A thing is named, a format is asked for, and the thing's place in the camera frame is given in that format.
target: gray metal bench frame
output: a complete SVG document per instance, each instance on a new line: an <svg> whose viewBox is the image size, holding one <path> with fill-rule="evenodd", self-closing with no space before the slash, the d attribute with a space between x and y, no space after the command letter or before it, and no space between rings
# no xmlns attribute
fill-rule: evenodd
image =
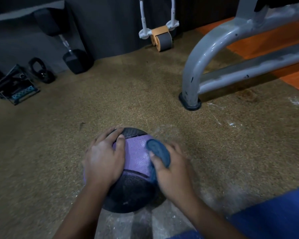
<svg viewBox="0 0 299 239"><path fill-rule="evenodd" d="M299 3L255 12L257 0L239 0L233 20L207 33L189 55L183 71L183 87L179 100L190 111L201 107L198 98L227 85L299 63L299 44L203 74L211 59L228 45L282 25L299 21Z"/></svg>

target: left hand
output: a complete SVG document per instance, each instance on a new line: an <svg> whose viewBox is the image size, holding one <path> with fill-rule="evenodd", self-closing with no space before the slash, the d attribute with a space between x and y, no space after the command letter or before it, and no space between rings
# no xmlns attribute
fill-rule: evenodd
<svg viewBox="0 0 299 239"><path fill-rule="evenodd" d="M100 133L88 147L83 166L86 184L104 185L110 188L121 176L125 163L124 128L107 129Z"/></svg>

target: speckled brown floor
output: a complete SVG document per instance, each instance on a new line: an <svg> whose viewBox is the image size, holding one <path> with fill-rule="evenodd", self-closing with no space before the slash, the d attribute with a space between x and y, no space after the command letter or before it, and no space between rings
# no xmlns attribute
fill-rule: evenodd
<svg viewBox="0 0 299 239"><path fill-rule="evenodd" d="M205 95L196 112L182 108L182 70L200 38L187 32L163 53L146 47L98 60L84 74L65 72L15 107L0 100L0 238L51 237L83 186L86 145L116 124L178 141L197 192L217 211L299 187L297 89L268 76L239 93ZM208 71L239 60L224 50ZM189 228L164 201L136 214L102 211L96 238L166 238Z"/></svg>

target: hand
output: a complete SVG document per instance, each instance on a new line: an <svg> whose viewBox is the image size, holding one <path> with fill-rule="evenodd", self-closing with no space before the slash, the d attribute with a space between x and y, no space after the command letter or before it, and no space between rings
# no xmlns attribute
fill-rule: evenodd
<svg viewBox="0 0 299 239"><path fill-rule="evenodd" d="M123 128L110 128L100 133L90 144L83 160L86 184L110 188L121 176L125 163ZM116 141L115 151L112 148Z"/></svg>
<svg viewBox="0 0 299 239"><path fill-rule="evenodd" d="M162 193L177 207L195 197L195 192L189 177L186 158L176 143L164 144L171 156L169 168L165 168L162 160L149 153L154 164L159 187Z"/></svg>

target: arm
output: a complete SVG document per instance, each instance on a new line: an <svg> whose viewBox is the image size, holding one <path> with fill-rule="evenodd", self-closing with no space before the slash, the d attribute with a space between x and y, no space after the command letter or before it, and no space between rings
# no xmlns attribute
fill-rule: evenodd
<svg viewBox="0 0 299 239"><path fill-rule="evenodd" d="M169 168L150 152L162 193L178 207L195 228L208 239L245 238L228 221L209 208L194 192L184 157L175 143L165 144L171 156Z"/></svg>
<svg viewBox="0 0 299 239"><path fill-rule="evenodd" d="M60 225L56 238L94 238L103 201L118 180L125 163L123 128L110 128L97 136L83 160L86 185ZM116 150L112 144L116 141Z"/></svg>

